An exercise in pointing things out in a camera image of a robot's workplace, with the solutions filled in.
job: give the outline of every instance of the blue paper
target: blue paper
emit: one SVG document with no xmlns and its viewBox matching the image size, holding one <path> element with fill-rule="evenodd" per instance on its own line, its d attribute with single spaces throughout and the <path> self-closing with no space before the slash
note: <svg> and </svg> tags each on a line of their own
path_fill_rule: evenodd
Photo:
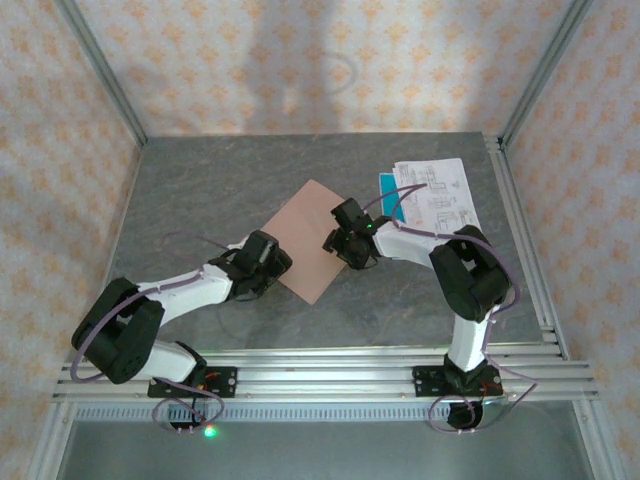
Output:
<svg viewBox="0 0 640 480">
<path fill-rule="evenodd" d="M 398 188 L 396 186 L 396 179 L 393 176 L 393 173 L 381 173 L 380 174 L 380 195 L 384 195 L 387 192 L 391 192 Z M 386 198 L 382 199 L 382 214 L 391 216 L 391 210 L 393 210 L 394 205 L 400 199 L 400 195 L 397 193 L 391 194 Z M 402 206 L 396 210 L 396 218 L 401 222 L 404 222 L 404 212 L 402 211 Z"/>
</svg>

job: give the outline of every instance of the patterned wallpaper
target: patterned wallpaper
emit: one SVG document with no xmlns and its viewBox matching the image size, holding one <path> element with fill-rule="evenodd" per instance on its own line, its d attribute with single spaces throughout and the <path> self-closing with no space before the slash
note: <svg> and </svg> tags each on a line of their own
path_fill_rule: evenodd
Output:
<svg viewBox="0 0 640 480">
<path fill-rule="evenodd" d="M 596 1 L 509 152 L 571 353 L 640 478 L 640 3 Z"/>
<path fill-rule="evenodd" d="M 0 3 L 0 478 L 25 477 L 135 143 L 49 0 Z"/>
<path fill-rule="evenodd" d="M 79 3 L 157 136 L 498 134 L 571 1 Z"/>
</svg>

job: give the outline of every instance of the aluminum frame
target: aluminum frame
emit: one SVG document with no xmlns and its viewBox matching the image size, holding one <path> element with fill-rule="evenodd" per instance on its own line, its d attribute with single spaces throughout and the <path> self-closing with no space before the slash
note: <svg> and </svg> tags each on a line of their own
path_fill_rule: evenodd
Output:
<svg viewBox="0 0 640 480">
<path fill-rule="evenodd" d="M 507 121 L 504 132 L 501 136 L 502 145 L 506 151 L 514 143 L 518 131 L 529 116 L 533 105 L 542 93 L 547 80 L 555 71 L 555 67 L 560 61 L 562 54 L 569 46 L 573 35 L 576 33 L 582 20 L 589 11 L 593 0 L 574 0 L 569 6 L 558 31 L 555 33 L 549 47 L 544 52 L 540 63 L 533 72 L 522 97 L 518 101 L 511 117 Z"/>
<path fill-rule="evenodd" d="M 116 230 L 115 239 L 113 241 L 113 245 L 111 246 L 111 251 L 109 252 L 109 260 L 107 260 L 107 268 L 105 269 L 104 275 L 102 276 L 102 280 L 100 282 L 100 288 L 102 290 L 104 290 L 105 287 L 107 286 L 107 283 L 109 283 L 109 279 L 111 275 L 111 265 L 113 265 L 113 259 L 116 256 L 116 250 L 118 249 L 118 242 L 120 241 L 120 235 L 122 235 L 122 229 L 124 228 L 124 219 L 127 217 L 127 212 L 129 211 L 129 204 L 131 203 L 131 197 L 133 197 L 133 192 L 135 190 L 136 182 L 138 181 L 138 175 L 140 174 L 140 167 L 142 166 L 142 148 L 138 152 L 138 158 L 136 158 L 133 178 L 131 179 L 131 184 L 129 185 L 129 191 L 127 192 L 127 198 L 125 199 L 125 202 L 124 202 L 124 208 L 122 209 L 122 213 L 120 214 L 120 218 L 118 219 L 118 229 Z"/>
<path fill-rule="evenodd" d="M 606 422 L 602 420 L 605 413 L 598 401 L 597 385 L 589 364 L 568 360 L 566 343 L 505 155 L 496 137 L 485 137 L 485 141 L 542 330 L 539 343 L 491 344 L 489 352 L 504 366 L 540 379 L 540 386 L 527 401 L 573 401 L 596 479 L 624 478 L 619 459 L 603 440 L 610 438 L 610 432 L 607 437 Z M 441 364 L 445 352 L 446 347 L 368 347 L 236 350 L 203 352 L 203 357 L 212 365 L 239 367 L 236 398 L 227 402 L 232 409 L 262 412 L 275 403 L 284 411 L 304 410 L 322 402 L 336 408 L 361 405 L 375 412 L 374 407 L 378 405 L 400 409 L 416 405 L 411 367 Z M 53 427 L 43 433 L 38 450 L 41 453 L 35 457 L 30 470 L 34 475 L 30 478 L 55 477 L 69 440 L 72 423 L 69 419 L 75 418 L 76 412 L 86 411 L 88 405 L 106 404 L 113 406 L 107 409 L 107 415 L 115 419 L 124 415 L 118 413 L 123 411 L 118 409 L 119 405 L 133 403 L 147 408 L 151 404 L 146 397 L 147 382 L 121 386 L 109 382 L 76 385 L 71 382 L 69 367 L 70 364 L 65 364 L 61 372 L 51 407 L 54 409 Z M 95 372 L 86 361 L 81 364 L 81 376 Z M 511 399 L 529 386 L 508 374 L 503 376 L 503 381 Z M 423 406 L 430 404 L 425 399 L 419 402 Z"/>
<path fill-rule="evenodd" d="M 73 32 L 80 46 L 84 50 L 87 59 L 93 66 L 93 70 L 102 82 L 111 102 L 127 124 L 129 131 L 136 140 L 138 146 L 142 147 L 147 143 L 147 134 L 138 118 L 134 108 L 129 102 L 120 82 L 111 69 L 96 37 L 87 23 L 82 11 L 75 0 L 55 0 L 62 16 L 66 19 L 69 28 Z"/>
</svg>

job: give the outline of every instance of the gray marble surface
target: gray marble surface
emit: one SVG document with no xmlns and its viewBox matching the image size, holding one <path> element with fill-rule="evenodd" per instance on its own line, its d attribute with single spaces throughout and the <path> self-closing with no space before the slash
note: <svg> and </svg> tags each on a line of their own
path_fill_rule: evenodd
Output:
<svg viewBox="0 0 640 480">
<path fill-rule="evenodd" d="M 539 341 L 541 333 L 480 133 L 384 133 L 263 137 L 154 138 L 142 165 L 112 265 L 112 277 L 138 283 L 196 265 L 168 256 L 159 239 L 188 229 L 239 241 L 260 228 L 307 180 L 366 202 L 378 174 L 397 161 L 460 157 L 483 232 L 514 266 L 524 301 L 504 315 L 492 342 Z M 378 215 L 379 206 L 371 211 Z M 220 251 L 175 239 L 203 263 Z M 163 327 L 160 337 L 203 349 L 448 344 L 453 313 L 432 270 L 383 260 L 345 268 L 310 306 L 280 284 L 254 302 L 204 307 Z"/>
</svg>

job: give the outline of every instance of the robotic arm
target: robotic arm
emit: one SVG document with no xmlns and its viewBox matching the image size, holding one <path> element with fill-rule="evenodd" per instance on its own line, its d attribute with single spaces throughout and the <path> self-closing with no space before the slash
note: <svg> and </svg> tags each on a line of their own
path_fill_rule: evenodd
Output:
<svg viewBox="0 0 640 480">
<path fill-rule="evenodd" d="M 180 342 L 156 340 L 171 320 L 205 305 L 239 297 L 260 297 L 292 265 L 278 241 L 256 230 L 241 248 L 210 260 L 199 270 L 160 282 L 135 285 L 113 280 L 76 329 L 72 345 L 80 350 L 96 325 L 127 299 L 135 299 L 114 315 L 86 348 L 84 356 L 115 384 L 162 377 L 197 388 L 204 384 L 206 362 Z"/>
<path fill-rule="evenodd" d="M 441 396 L 477 395 L 479 385 L 496 384 L 498 371 L 487 364 L 482 345 L 490 314 L 511 287 L 508 275 L 487 251 L 464 240 L 423 237 L 397 229 L 389 217 L 373 220 L 350 198 L 331 211 L 339 228 L 328 236 L 324 249 L 336 252 L 351 268 L 366 268 L 372 260 L 388 257 L 433 268 L 448 305 L 454 312 L 451 346 L 443 367 L 427 380 Z M 482 232 L 466 225 L 456 234 L 487 243 Z M 414 369 L 414 378 L 420 372 Z M 501 387 L 490 394 L 502 394 Z"/>
</svg>

